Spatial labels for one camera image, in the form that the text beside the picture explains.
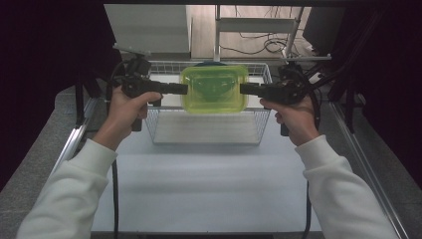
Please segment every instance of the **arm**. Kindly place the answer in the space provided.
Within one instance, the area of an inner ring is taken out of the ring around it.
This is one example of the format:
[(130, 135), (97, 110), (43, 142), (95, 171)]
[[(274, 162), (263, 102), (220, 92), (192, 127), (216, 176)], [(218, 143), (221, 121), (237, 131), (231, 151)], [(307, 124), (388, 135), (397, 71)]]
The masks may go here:
[(17, 238), (90, 238), (114, 151), (130, 134), (133, 121), (146, 118), (146, 103), (160, 98), (158, 93), (145, 93), (129, 99), (120, 88), (114, 90), (105, 123), (76, 157), (63, 162), (47, 180)]
[(290, 130), (325, 238), (397, 238), (369, 186), (317, 132), (311, 99), (304, 98), (295, 106), (265, 100), (261, 104), (277, 111), (277, 122)]
[(325, 238), (397, 238), (372, 190), (319, 136), (296, 148)]

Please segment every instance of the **translucent green box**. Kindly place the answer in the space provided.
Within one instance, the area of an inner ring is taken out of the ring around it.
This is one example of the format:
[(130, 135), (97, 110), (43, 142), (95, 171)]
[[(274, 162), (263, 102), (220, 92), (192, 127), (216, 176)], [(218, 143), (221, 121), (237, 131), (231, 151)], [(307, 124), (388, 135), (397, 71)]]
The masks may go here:
[(180, 75), (180, 83), (188, 85), (182, 106), (193, 114), (239, 113), (248, 103), (240, 84), (247, 82), (245, 66), (188, 67)]

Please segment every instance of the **white sweatshirt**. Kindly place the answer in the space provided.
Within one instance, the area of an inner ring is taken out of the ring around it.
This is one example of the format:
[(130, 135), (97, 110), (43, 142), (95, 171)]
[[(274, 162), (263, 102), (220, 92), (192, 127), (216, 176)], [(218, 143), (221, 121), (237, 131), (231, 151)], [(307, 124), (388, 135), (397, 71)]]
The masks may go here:
[[(310, 199), (326, 239), (397, 238), (368, 185), (322, 135), (296, 148)], [(117, 154), (88, 140), (48, 179), (17, 238), (90, 238), (94, 214)]]

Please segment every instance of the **black curtain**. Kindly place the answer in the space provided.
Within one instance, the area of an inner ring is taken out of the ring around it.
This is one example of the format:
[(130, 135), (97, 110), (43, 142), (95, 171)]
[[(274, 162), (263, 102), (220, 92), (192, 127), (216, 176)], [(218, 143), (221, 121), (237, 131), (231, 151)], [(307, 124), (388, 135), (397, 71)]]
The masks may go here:
[(422, 187), (420, 4), (392, 1), (356, 63), (363, 113)]
[(2, 2), (0, 9), (3, 188), (53, 111), (56, 94), (77, 78), (107, 78), (121, 57), (103, 4)]

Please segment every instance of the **white work surface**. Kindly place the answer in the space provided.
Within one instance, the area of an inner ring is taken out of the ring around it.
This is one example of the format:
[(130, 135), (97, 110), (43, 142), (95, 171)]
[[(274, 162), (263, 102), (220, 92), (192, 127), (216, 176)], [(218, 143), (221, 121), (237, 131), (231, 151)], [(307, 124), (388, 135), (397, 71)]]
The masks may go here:
[[(304, 166), (271, 113), (259, 146), (154, 145), (144, 123), (118, 148), (119, 231), (291, 232), (306, 225)], [(93, 231), (112, 231), (110, 184)], [(320, 231), (313, 212), (311, 230)]]

